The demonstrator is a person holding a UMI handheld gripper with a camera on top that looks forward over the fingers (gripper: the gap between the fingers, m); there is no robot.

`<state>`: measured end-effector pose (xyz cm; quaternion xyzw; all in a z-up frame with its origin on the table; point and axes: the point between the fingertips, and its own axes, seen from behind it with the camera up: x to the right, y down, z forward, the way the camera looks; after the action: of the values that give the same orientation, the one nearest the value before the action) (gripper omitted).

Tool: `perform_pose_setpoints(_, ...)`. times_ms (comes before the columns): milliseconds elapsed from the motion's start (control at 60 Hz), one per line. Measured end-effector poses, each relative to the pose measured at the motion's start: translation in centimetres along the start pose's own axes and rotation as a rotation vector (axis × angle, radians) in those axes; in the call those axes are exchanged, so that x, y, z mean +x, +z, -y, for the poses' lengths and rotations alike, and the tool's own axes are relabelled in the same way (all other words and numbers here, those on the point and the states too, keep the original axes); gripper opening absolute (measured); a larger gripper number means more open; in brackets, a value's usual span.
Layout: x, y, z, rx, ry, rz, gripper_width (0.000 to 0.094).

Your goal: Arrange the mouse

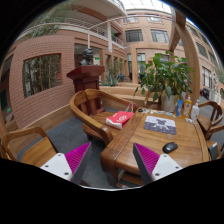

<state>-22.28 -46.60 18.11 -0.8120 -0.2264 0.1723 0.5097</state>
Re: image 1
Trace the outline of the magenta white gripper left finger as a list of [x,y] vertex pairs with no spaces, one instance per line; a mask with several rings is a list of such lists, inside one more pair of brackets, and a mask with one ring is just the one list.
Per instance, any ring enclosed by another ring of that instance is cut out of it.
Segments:
[[86,143],[66,154],[57,153],[41,169],[79,185],[91,152],[91,143]]

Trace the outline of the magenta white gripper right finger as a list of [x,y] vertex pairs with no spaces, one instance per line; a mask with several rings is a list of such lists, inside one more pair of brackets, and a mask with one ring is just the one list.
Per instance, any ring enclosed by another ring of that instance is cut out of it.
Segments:
[[133,144],[133,154],[144,185],[182,169],[168,154],[159,155],[138,143]]

